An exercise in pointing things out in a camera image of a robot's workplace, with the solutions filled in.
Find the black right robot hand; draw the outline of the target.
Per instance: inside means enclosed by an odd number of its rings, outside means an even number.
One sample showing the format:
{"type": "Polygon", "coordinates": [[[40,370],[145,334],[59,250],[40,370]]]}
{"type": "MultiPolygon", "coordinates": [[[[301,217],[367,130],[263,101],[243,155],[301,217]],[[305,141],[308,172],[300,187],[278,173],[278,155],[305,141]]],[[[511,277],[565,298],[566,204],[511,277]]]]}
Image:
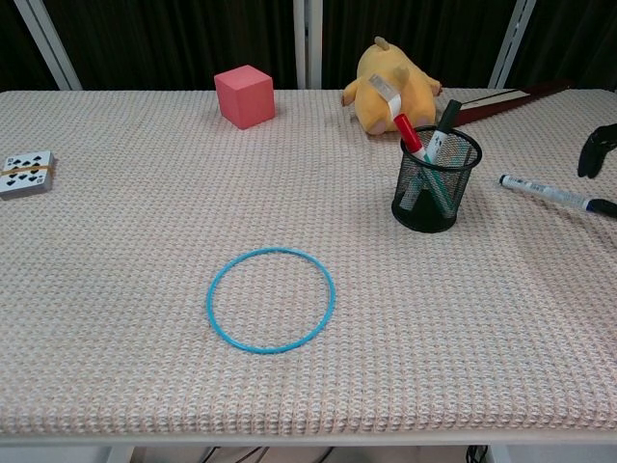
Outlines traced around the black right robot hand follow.
{"type": "Polygon", "coordinates": [[[595,178],[601,171],[606,155],[616,149],[617,124],[598,127],[587,138],[577,164],[579,177],[595,178]]]}

